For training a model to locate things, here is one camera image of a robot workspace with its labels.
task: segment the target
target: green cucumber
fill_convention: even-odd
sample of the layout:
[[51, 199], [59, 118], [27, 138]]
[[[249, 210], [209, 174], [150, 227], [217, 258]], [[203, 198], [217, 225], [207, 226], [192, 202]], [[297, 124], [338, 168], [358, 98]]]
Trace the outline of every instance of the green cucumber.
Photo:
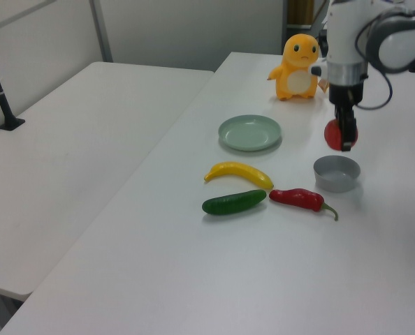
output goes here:
[[201, 208], [212, 215], [234, 214], [256, 206], [265, 198], [264, 190], [252, 190], [206, 200]]

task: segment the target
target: metal bowl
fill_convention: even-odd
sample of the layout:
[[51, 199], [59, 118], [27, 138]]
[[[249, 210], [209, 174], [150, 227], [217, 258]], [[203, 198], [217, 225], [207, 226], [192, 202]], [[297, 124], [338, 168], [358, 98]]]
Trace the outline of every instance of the metal bowl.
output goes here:
[[355, 188], [361, 173], [356, 161], [343, 156], [324, 156], [313, 164], [316, 184], [330, 192], [346, 192]]

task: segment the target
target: green plate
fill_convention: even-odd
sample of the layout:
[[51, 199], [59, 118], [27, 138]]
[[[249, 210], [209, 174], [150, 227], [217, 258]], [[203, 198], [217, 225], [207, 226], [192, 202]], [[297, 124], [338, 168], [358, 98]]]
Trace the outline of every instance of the green plate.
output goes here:
[[279, 124], [261, 115], [240, 115], [219, 128], [220, 140], [230, 148], [257, 151], [270, 147], [281, 137]]

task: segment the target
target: pepper stem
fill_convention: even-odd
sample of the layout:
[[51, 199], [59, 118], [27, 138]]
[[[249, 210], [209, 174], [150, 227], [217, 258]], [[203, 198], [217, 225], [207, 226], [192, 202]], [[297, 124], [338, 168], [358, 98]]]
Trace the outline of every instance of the pepper stem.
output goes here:
[[328, 204], [326, 204], [325, 202], [321, 205], [321, 209], [328, 209], [329, 211], [332, 211], [335, 215], [335, 221], [338, 221], [338, 213], [332, 208], [330, 207]]

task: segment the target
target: red ball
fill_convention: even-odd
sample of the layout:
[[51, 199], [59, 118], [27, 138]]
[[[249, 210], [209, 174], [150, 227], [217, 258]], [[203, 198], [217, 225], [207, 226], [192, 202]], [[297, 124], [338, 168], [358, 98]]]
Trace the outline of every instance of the red ball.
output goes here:
[[[330, 120], [324, 129], [324, 138], [328, 146], [334, 150], [341, 151], [341, 130], [338, 126], [338, 120]], [[358, 129], [356, 129], [356, 138], [355, 142], [352, 142], [351, 147], [353, 147], [358, 139]]]

